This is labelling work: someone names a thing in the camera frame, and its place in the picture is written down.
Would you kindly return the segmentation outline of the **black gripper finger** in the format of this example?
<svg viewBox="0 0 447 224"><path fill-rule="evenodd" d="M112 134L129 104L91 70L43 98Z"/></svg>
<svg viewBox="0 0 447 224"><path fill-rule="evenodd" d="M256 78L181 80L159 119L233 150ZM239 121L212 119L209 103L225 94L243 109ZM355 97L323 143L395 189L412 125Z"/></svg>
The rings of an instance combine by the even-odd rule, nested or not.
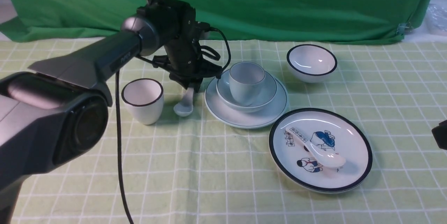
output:
<svg viewBox="0 0 447 224"><path fill-rule="evenodd" d="M199 93L203 79L191 79L189 81L189 88L192 88L195 93Z"/></svg>

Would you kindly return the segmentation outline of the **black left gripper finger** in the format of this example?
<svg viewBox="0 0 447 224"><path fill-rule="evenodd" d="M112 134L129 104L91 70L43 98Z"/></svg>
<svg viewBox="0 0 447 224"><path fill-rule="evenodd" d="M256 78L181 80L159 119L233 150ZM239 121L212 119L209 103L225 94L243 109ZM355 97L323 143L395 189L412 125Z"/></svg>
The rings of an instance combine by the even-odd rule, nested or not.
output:
<svg viewBox="0 0 447 224"><path fill-rule="evenodd" d="M189 79L177 79L177 83L180 84L184 89L188 89L190 86Z"/></svg>

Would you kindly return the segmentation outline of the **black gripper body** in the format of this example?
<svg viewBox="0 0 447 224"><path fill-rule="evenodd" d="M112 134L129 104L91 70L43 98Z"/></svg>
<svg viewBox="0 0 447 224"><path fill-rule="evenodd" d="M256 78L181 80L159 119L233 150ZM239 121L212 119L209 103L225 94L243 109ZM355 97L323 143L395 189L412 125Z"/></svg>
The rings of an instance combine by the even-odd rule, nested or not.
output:
<svg viewBox="0 0 447 224"><path fill-rule="evenodd" d="M202 36L217 31L208 23L196 21L196 10L182 0L149 0L138 8L138 14L155 26L159 46L166 55L154 56L152 65L169 73L169 79L221 78L224 67L204 59L215 61L220 54L209 46L199 43Z"/></svg>

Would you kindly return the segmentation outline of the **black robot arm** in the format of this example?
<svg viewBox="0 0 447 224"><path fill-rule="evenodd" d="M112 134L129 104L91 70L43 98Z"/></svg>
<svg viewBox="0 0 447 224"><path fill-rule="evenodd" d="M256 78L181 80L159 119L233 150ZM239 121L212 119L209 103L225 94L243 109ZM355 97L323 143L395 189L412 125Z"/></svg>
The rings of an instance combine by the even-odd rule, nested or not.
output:
<svg viewBox="0 0 447 224"><path fill-rule="evenodd" d="M1 79L1 223L11 222L24 180L80 157L102 138L113 104L107 80L133 57L195 92L204 78L220 77L225 67L203 58L220 55L199 43L211 31L218 29L197 21L185 1L147 0L119 32Z"/></svg>

